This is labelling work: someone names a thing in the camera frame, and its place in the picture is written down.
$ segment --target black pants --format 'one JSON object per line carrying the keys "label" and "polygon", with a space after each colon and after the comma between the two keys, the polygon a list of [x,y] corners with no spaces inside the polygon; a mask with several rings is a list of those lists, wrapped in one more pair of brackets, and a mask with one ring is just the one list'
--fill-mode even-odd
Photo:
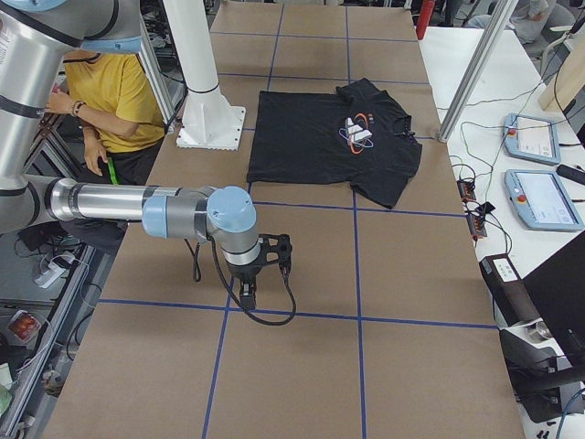
{"label": "black pants", "polygon": [[[108,154],[121,185],[143,186],[153,168],[163,139],[156,145],[131,153]],[[111,184],[108,165],[99,159],[102,177],[84,168],[78,177],[80,183]],[[61,227],[70,235],[104,253],[114,255],[118,251],[127,223],[106,219],[73,219],[61,221]]]}

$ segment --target yellow t-shirt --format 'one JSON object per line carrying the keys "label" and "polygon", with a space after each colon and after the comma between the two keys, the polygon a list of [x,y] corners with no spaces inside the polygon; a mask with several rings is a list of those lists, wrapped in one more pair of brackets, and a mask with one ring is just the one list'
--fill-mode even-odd
{"label": "yellow t-shirt", "polygon": [[94,63],[65,64],[69,95],[91,108],[140,125],[130,138],[98,129],[110,153],[127,153],[156,144],[165,135],[163,116],[135,55],[103,54]]}

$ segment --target chair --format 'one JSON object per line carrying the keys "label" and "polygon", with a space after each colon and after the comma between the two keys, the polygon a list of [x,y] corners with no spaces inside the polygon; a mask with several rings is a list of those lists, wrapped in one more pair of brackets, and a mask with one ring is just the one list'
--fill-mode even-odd
{"label": "chair", "polygon": [[524,50],[532,59],[540,59],[540,74],[547,69],[550,51],[574,34],[575,16],[563,5],[555,4],[538,38],[524,45]]}

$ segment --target person in yellow shirt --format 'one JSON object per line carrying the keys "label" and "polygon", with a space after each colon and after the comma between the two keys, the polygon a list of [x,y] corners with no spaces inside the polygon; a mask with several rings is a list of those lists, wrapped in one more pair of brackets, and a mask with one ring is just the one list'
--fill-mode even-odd
{"label": "person in yellow shirt", "polygon": [[[138,58],[75,50],[65,55],[63,63],[69,94],[51,93],[46,110],[80,119],[87,169],[78,180],[144,185],[165,137],[165,125]],[[125,230],[115,222],[94,219],[61,225],[109,254],[117,252]]]}

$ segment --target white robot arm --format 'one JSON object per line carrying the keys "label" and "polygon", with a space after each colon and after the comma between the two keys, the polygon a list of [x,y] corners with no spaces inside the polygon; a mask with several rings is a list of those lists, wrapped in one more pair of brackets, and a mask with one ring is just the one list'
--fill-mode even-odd
{"label": "white robot arm", "polygon": [[75,48],[137,52],[139,20],[139,0],[0,0],[0,233],[96,218],[139,220],[164,238],[216,241],[240,280],[236,302],[249,311],[262,266],[278,263],[288,289],[292,247],[287,235],[258,234],[245,190],[92,185],[24,174],[62,56]]}

